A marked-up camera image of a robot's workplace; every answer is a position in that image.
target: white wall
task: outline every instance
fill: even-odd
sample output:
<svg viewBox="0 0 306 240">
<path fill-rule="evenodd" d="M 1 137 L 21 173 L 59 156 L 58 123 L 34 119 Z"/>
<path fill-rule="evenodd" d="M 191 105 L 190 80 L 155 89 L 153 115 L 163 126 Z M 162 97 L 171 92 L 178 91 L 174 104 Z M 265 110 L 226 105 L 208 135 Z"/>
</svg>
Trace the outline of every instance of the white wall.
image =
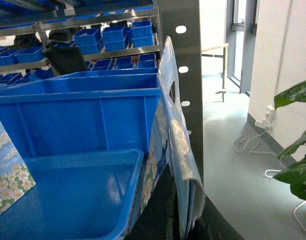
<svg viewBox="0 0 306 240">
<path fill-rule="evenodd" d="M 306 80 L 306 0 L 262 0 L 254 52 L 249 114 L 265 117 L 274 96 Z M 279 108 L 269 134 L 283 147 L 306 129 L 306 103 Z M 306 147 L 293 155 L 301 160 Z"/>
</svg>

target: metal shelving rack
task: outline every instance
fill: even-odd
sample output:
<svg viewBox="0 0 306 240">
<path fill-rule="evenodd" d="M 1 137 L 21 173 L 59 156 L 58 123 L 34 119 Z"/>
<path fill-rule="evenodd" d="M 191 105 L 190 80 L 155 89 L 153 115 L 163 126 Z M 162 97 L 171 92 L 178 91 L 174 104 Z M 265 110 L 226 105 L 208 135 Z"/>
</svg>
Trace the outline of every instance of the metal shelving rack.
<svg viewBox="0 0 306 240">
<path fill-rule="evenodd" d="M 55 30 L 55 29 L 66 29 L 72 27 L 79 27 L 79 26 L 86 26 L 86 25 L 93 25 L 99 23 L 108 23 L 112 21 L 122 21 L 122 20 L 129 20 L 129 19 L 138 19 L 138 18 L 146 18 L 146 17 L 156 17 L 157 29 L 160 33 L 160 22 L 159 22 L 159 15 L 158 15 L 158 6 L 154 6 L 152 9 L 144 9 L 138 11 L 127 11 L 124 13 L 116 13 L 111 15 L 102 15 L 88 18 L 88 19 L 76 19 L 71 18 L 68 21 L 61 21 L 61 22 L 53 22 L 53 23 L 46 23 L 46 22 L 37 22 L 30 26 L 22 26 L 22 27 L 14 27 L 14 28 L 7 28 L 7 29 L 0 29 L 0 37 L 9 36 L 9 35 L 22 35 L 22 34 L 30 34 L 39 32 L 42 41 L 47 41 L 46 38 L 46 31 L 47 30 Z M 122 57 L 122 56 L 129 56 L 129 55 L 138 55 L 138 54 L 147 54 L 153 52 L 160 52 L 162 50 L 162 46 L 160 45 L 161 42 L 161 34 L 154 34 L 155 38 L 155 45 L 151 46 L 143 46 L 143 47 L 133 47 L 133 44 L 128 44 L 126 49 L 117 50 L 117 51 L 106 51 L 104 47 L 100 53 L 95 54 L 88 54 L 84 55 L 84 59 L 86 61 L 91 60 L 99 60 L 99 59 L 106 59 L 106 58 L 115 58 L 115 57 Z M 31 63 L 23 63 L 23 64 L 16 64 L 16 65 L 8 65 L 8 66 L 0 66 L 0 73 L 4 72 L 15 72 L 24 69 L 34 69 L 34 68 L 41 68 L 46 67 L 49 65 L 49 61 L 47 59 L 43 59 L 39 62 L 31 62 Z"/>
</svg>

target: baseboard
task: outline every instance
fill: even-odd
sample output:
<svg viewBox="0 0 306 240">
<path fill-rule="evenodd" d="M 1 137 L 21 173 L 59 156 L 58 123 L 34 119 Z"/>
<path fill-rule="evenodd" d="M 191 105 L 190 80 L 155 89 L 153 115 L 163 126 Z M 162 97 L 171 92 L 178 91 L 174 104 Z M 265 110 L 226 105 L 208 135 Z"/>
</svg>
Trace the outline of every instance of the baseboard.
<svg viewBox="0 0 306 240">
<path fill-rule="evenodd" d="M 263 132 L 263 129 L 255 126 L 255 119 L 250 114 L 247 114 L 247 122 L 254 128 L 254 130 L 257 133 L 260 134 L 260 133 Z M 266 132 L 264 135 L 262 135 L 262 138 L 267 143 L 267 145 L 269 145 L 272 148 L 272 150 L 276 154 L 279 154 L 281 151 L 284 150 L 284 148 L 269 133 Z M 289 165 L 295 163 L 296 160 L 292 156 L 284 156 L 282 158 L 282 162 L 286 166 L 289 166 Z"/>
</svg>

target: white cable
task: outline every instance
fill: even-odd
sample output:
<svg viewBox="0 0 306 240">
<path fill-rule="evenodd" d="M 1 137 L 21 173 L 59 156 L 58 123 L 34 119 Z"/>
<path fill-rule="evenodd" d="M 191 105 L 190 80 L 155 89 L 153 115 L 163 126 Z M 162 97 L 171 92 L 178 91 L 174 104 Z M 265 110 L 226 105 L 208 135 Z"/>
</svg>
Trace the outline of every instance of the white cable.
<svg viewBox="0 0 306 240">
<path fill-rule="evenodd" d="M 296 218 L 296 220 L 298 221 L 298 223 L 300 224 L 300 226 L 303 228 L 303 230 L 306 232 L 306 228 L 303 226 L 303 224 L 301 223 L 301 221 L 298 219 L 298 217 L 296 216 L 296 211 L 306 203 L 306 201 L 302 202 L 300 205 L 298 205 L 294 211 L 293 211 L 293 214 L 294 214 L 294 217 Z"/>
</svg>

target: blue plastic bin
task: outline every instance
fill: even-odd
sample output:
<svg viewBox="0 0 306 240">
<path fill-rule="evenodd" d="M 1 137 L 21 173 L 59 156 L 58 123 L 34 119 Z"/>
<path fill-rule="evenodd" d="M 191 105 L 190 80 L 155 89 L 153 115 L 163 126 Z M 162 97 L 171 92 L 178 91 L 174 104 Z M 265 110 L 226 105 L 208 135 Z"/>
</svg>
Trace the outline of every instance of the blue plastic bin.
<svg viewBox="0 0 306 240">
<path fill-rule="evenodd" d="M 21 79 L 21 73 L 10 73 L 0 78 L 0 84 L 12 85 L 16 80 Z"/>
<path fill-rule="evenodd" d="M 133 69 L 133 68 L 134 68 L 133 63 L 124 63 L 115 66 L 115 69 Z"/>
<path fill-rule="evenodd" d="M 0 90 L 0 120 L 23 158 L 130 148 L 148 154 L 161 93 L 156 73 L 60 77 Z"/>
<path fill-rule="evenodd" d="M 102 40 L 99 40 L 96 45 L 79 46 L 83 55 L 100 53 L 103 47 Z"/>
<path fill-rule="evenodd" d="M 75 35 L 75 41 L 77 46 L 89 46 L 89 45 L 97 45 L 98 41 L 102 38 L 101 29 L 100 28 L 90 28 L 80 30 Z"/>
<path fill-rule="evenodd" d="M 101 67 L 106 67 L 106 69 L 110 68 L 112 65 L 113 59 L 102 59 L 102 60 L 97 60 L 93 66 L 93 68 L 101 68 Z"/>
<path fill-rule="evenodd" d="M 156 61 L 155 60 L 149 60 L 149 61 L 139 61 L 137 63 L 137 68 L 155 68 L 156 67 Z"/>
<path fill-rule="evenodd" d="M 0 216 L 0 239 L 114 240 L 135 218 L 142 151 L 24 160 L 37 184 Z"/>
<path fill-rule="evenodd" d="M 156 54 L 149 53 L 149 54 L 139 55 L 138 61 L 148 61 L 148 60 L 156 60 Z"/>
<path fill-rule="evenodd" d="M 124 37 L 124 40 L 105 43 L 105 47 L 106 51 L 108 52 L 126 49 L 127 47 L 126 36 Z"/>
<path fill-rule="evenodd" d="M 124 25 L 110 26 L 103 30 L 104 43 L 122 41 L 125 38 Z"/>
<path fill-rule="evenodd" d="M 15 55 L 18 61 L 22 64 L 38 62 L 43 60 L 46 56 L 43 53 L 42 46 L 31 46 Z"/>
<path fill-rule="evenodd" d="M 133 38 L 143 38 L 153 35 L 152 23 L 150 20 L 146 21 L 136 21 L 132 23 L 131 32 Z"/>
<path fill-rule="evenodd" d="M 154 36 L 146 36 L 141 38 L 133 38 L 132 39 L 134 47 L 145 47 L 145 46 L 151 46 L 154 45 Z"/>
<path fill-rule="evenodd" d="M 125 28 L 126 41 L 130 42 L 132 40 L 132 31 L 130 27 Z"/>
<path fill-rule="evenodd" d="M 133 57 L 132 56 L 125 56 L 125 57 L 120 57 L 120 58 L 116 58 L 115 59 L 115 65 L 119 65 L 119 64 L 131 64 L 133 62 Z"/>
<path fill-rule="evenodd" d="M 21 51 L 18 49 L 12 49 L 3 51 L 0 53 L 0 66 L 14 65 L 18 63 L 18 59 L 16 58 L 16 54 Z"/>
<path fill-rule="evenodd" d="M 37 69 L 31 76 L 29 76 L 29 80 L 31 82 L 34 82 L 39 80 L 50 79 L 53 77 L 54 73 L 51 68 L 48 70 Z"/>
</svg>

